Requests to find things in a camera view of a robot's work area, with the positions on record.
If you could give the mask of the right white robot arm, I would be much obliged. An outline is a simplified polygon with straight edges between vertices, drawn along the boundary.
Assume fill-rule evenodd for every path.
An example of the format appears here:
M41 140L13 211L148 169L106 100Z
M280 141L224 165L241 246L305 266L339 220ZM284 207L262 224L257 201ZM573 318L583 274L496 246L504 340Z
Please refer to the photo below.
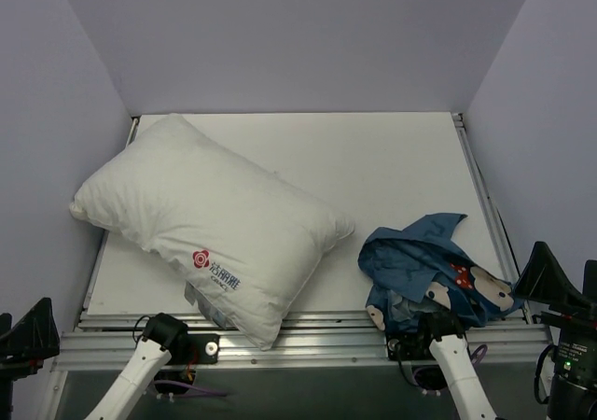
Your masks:
M594 419L596 417L596 261L585 263L583 287L568 280L548 244L534 244L529 261L514 287L524 301L546 304L535 315L540 323L560 331L558 343L548 345L535 367L534 395L539 395L540 374L549 353L554 376L546 404L548 419ZM431 314L414 334L414 345L440 367L462 419L495 419L468 353L465 333L453 315Z

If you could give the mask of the blue cartoon print pillowcase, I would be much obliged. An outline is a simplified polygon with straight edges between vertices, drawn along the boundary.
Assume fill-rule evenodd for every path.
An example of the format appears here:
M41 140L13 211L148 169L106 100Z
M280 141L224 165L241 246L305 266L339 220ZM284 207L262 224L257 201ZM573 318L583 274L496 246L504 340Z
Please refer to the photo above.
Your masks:
M519 310L513 285L479 266L452 236L466 214L436 213L402 230L376 229L363 243L359 269L371 279L365 308L377 329L415 332L424 314L455 314L464 328Z

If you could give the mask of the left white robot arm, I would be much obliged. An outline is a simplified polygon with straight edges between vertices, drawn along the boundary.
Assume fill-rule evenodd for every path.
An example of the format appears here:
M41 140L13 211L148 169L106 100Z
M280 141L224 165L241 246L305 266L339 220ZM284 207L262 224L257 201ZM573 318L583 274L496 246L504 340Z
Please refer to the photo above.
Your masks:
M165 313L151 316L135 337L132 357L89 419L125 419L150 382L167 363L181 361L188 350L188 326ZM38 373L44 362L60 354L60 335L52 300L40 299L18 322L1 314L1 417L13 415L14 383Z

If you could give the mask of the white pillow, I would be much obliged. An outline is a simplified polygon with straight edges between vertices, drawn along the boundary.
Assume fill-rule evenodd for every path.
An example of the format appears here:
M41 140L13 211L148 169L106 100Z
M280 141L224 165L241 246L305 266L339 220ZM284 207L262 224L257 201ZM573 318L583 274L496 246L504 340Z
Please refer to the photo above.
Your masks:
M204 316L270 349L291 304L354 220L165 116L89 177L76 219L160 257Z

